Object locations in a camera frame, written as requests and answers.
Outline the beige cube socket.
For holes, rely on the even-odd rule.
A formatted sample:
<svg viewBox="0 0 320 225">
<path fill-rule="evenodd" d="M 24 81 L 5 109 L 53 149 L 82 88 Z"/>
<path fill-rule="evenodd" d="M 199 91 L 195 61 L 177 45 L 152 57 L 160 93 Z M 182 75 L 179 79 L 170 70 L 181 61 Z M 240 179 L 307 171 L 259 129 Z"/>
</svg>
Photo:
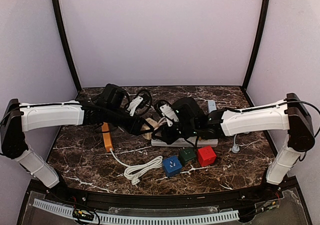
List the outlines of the beige cube socket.
<svg viewBox="0 0 320 225">
<path fill-rule="evenodd" d="M 154 128 L 154 129 L 157 129 L 159 127 L 159 124 L 157 121 L 155 121 L 153 118 L 151 117 L 148 117 L 146 119 L 146 121 Z M 150 130 L 151 128 L 147 125 L 147 124 L 144 124 L 141 128 L 142 131 L 147 131 L 147 130 Z M 142 135 L 146 140 L 151 140 L 152 139 L 152 132 L 148 132 L 148 133 L 144 133 Z"/>
</svg>

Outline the dark green cube socket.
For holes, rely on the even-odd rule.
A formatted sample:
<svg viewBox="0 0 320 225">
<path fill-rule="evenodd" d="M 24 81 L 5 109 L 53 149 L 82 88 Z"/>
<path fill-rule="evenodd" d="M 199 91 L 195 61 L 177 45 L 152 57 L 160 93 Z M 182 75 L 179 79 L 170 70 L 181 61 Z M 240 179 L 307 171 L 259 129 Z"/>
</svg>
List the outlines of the dark green cube socket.
<svg viewBox="0 0 320 225">
<path fill-rule="evenodd" d="M 178 153 L 178 159 L 183 167 L 185 167 L 189 162 L 195 161 L 196 158 L 196 153 L 191 147 L 183 148 Z"/>
</svg>

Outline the orange power strip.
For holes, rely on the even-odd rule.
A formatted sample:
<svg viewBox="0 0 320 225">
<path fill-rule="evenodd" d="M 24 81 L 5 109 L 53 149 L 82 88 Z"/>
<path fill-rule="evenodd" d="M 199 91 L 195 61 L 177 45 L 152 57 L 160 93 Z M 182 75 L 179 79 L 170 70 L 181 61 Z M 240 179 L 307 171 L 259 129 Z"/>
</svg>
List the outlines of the orange power strip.
<svg viewBox="0 0 320 225">
<path fill-rule="evenodd" d="M 103 123 L 101 126 L 101 132 L 102 132 L 102 137 L 103 137 L 103 142 L 104 142 L 104 147 L 106 149 L 107 153 L 110 153 L 111 151 L 114 150 L 113 146 L 113 141 L 111 137 L 111 132 L 110 132 L 110 127 L 107 123 Z"/>
</svg>

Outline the blue cube socket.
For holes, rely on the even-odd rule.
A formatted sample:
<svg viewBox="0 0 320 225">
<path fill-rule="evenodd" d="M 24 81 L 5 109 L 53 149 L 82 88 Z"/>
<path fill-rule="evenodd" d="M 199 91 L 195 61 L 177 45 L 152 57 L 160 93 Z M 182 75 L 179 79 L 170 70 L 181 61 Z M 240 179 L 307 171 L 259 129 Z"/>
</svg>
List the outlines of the blue cube socket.
<svg viewBox="0 0 320 225">
<path fill-rule="evenodd" d="M 165 175 L 170 178 L 179 174 L 183 168 L 177 156 L 171 156 L 162 161 L 162 168 Z"/>
</svg>

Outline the red cube socket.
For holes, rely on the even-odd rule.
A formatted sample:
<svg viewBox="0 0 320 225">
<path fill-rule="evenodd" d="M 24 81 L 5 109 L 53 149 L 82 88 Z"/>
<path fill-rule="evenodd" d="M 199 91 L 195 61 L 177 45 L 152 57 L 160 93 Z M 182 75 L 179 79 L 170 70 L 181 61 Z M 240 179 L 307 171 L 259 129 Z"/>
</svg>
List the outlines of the red cube socket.
<svg viewBox="0 0 320 225">
<path fill-rule="evenodd" d="M 212 165 L 216 158 L 217 155 L 211 146 L 202 147 L 197 150 L 197 159 L 202 167 Z"/>
</svg>

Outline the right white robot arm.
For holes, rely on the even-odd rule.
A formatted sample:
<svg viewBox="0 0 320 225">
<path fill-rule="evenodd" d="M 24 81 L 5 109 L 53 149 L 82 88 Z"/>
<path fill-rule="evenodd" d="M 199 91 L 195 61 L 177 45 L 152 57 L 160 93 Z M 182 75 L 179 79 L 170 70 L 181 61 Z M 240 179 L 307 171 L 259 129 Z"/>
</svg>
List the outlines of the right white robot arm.
<svg viewBox="0 0 320 225">
<path fill-rule="evenodd" d="M 154 130 L 152 140 L 171 145 L 179 139 L 218 140 L 238 134 L 267 131 L 277 154 L 266 170 L 265 181 L 279 185 L 285 175 L 303 160 L 316 144 L 320 133 L 313 127 L 307 107 L 315 105 L 291 92 L 284 99 L 248 108 L 224 107 L 204 112 L 192 97 L 183 97 L 172 104 L 156 106 L 166 122 Z"/>
</svg>

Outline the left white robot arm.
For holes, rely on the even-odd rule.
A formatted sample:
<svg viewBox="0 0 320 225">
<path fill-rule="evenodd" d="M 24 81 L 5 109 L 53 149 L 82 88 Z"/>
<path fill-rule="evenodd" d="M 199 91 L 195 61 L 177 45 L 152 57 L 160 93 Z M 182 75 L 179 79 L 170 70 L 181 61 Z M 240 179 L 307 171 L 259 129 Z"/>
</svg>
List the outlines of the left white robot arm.
<svg viewBox="0 0 320 225">
<path fill-rule="evenodd" d="M 58 172 L 46 162 L 54 133 L 61 126 L 89 126 L 108 123 L 140 136 L 154 131 L 147 120 L 130 115 L 119 105 L 106 101 L 21 103 L 11 99 L 0 122 L 2 156 L 19 163 L 33 177 L 52 189 L 61 184 Z"/>
</svg>

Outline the white power strip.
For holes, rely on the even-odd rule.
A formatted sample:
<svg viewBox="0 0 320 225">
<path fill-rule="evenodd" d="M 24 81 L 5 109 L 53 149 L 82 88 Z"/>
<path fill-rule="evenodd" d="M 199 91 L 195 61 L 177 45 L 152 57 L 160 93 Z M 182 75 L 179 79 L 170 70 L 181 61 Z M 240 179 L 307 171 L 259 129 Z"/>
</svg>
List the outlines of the white power strip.
<svg viewBox="0 0 320 225">
<path fill-rule="evenodd" d="M 167 144 L 159 139 L 152 139 L 151 145 L 154 147 L 174 147 L 174 148 L 192 148 L 196 142 L 196 137 L 190 137 L 187 139 L 189 142 L 185 141 L 183 138 L 179 138 L 172 144 Z M 197 147 L 202 148 L 206 146 L 211 146 L 215 148 L 218 145 L 218 139 L 199 139 L 197 142 Z"/>
</svg>

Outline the grey blue power strip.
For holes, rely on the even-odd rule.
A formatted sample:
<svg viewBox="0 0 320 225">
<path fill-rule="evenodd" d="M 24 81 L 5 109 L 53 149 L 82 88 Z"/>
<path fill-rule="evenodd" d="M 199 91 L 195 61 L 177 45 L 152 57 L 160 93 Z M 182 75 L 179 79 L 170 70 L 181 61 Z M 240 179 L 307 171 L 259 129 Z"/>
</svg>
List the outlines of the grey blue power strip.
<svg viewBox="0 0 320 225">
<path fill-rule="evenodd" d="M 217 110 L 216 102 L 214 100 L 207 101 L 207 110 L 209 113 Z"/>
</svg>

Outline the small circuit board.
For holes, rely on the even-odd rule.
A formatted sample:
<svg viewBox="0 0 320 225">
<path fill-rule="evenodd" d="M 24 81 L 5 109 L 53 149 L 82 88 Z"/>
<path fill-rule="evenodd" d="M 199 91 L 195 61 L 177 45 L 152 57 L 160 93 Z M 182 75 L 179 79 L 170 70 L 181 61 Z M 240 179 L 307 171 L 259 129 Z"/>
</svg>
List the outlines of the small circuit board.
<svg viewBox="0 0 320 225">
<path fill-rule="evenodd" d="M 74 209 L 72 217 L 81 222 L 92 222 L 94 220 L 94 213 L 83 209 Z"/>
</svg>

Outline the left black frame post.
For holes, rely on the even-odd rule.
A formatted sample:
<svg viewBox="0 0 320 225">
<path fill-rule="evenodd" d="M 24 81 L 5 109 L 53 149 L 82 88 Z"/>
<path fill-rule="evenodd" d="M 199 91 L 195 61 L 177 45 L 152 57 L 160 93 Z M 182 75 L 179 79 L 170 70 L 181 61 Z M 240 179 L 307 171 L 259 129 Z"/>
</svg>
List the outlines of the left black frame post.
<svg viewBox="0 0 320 225">
<path fill-rule="evenodd" d="M 79 93 L 82 90 L 82 86 L 80 83 L 80 79 L 78 76 L 78 73 L 76 71 L 76 66 L 72 57 L 72 53 L 70 50 L 67 34 L 66 34 L 66 29 L 64 26 L 64 21 L 63 21 L 63 15 L 62 15 L 62 10 L 60 6 L 60 1 L 59 0 L 51 0 L 52 2 L 52 7 L 54 11 L 54 16 L 55 16 L 55 21 L 61 41 L 61 45 L 63 48 L 64 56 L 67 62 L 67 66 L 73 81 L 73 84 L 75 86 L 75 89 L 77 93 Z"/>
</svg>

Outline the black frame post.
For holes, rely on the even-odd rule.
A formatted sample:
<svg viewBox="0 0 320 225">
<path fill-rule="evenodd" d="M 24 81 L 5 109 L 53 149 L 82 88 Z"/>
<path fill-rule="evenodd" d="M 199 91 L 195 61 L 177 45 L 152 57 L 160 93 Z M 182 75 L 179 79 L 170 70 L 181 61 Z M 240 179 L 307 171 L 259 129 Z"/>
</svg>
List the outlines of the black frame post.
<svg viewBox="0 0 320 225">
<path fill-rule="evenodd" d="M 60 6 L 60 1 L 59 0 L 51 0 L 52 2 L 52 7 L 54 11 L 54 16 L 55 16 L 55 21 L 61 41 L 61 45 L 63 48 L 64 56 L 67 62 L 67 66 L 73 81 L 73 84 L 75 86 L 75 89 L 77 93 L 79 93 L 82 90 L 82 86 L 80 83 L 80 79 L 78 76 L 78 73 L 76 71 L 76 66 L 72 57 L 72 53 L 70 50 L 67 34 L 66 34 L 66 29 L 64 26 L 64 21 L 63 21 L 63 15 L 62 15 L 62 10 Z"/>
<path fill-rule="evenodd" d="M 267 13 L 268 13 L 269 1 L 270 0 L 262 0 L 261 2 L 259 19 L 258 19 L 253 46 L 252 46 L 252 51 L 251 51 L 250 59 L 246 69 L 246 73 L 244 76 L 244 80 L 241 86 L 241 88 L 244 91 L 248 89 L 248 86 L 250 84 L 250 80 L 254 71 L 255 63 L 258 57 L 258 52 L 259 52 L 259 48 L 260 48 L 260 44 L 261 44 L 261 40 L 264 32 L 265 22 L 267 18 Z"/>
</svg>

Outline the right black frame post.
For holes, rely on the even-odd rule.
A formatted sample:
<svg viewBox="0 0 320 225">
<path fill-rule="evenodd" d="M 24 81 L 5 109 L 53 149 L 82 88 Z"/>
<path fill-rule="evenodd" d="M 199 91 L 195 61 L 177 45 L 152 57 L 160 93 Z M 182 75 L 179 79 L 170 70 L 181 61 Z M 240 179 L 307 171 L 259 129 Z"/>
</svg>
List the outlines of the right black frame post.
<svg viewBox="0 0 320 225">
<path fill-rule="evenodd" d="M 267 18 L 267 13 L 268 13 L 269 1 L 270 0 L 262 0 L 261 2 L 259 19 L 258 19 L 253 46 L 252 46 L 252 51 L 251 51 L 250 59 L 246 69 L 246 73 L 244 76 L 244 80 L 241 86 L 241 88 L 244 91 L 248 89 L 248 86 L 250 84 L 250 80 L 254 71 L 255 63 L 258 57 L 258 52 L 259 52 L 259 48 L 260 48 L 260 44 L 261 44 L 261 40 L 264 32 L 265 22 Z"/>
</svg>

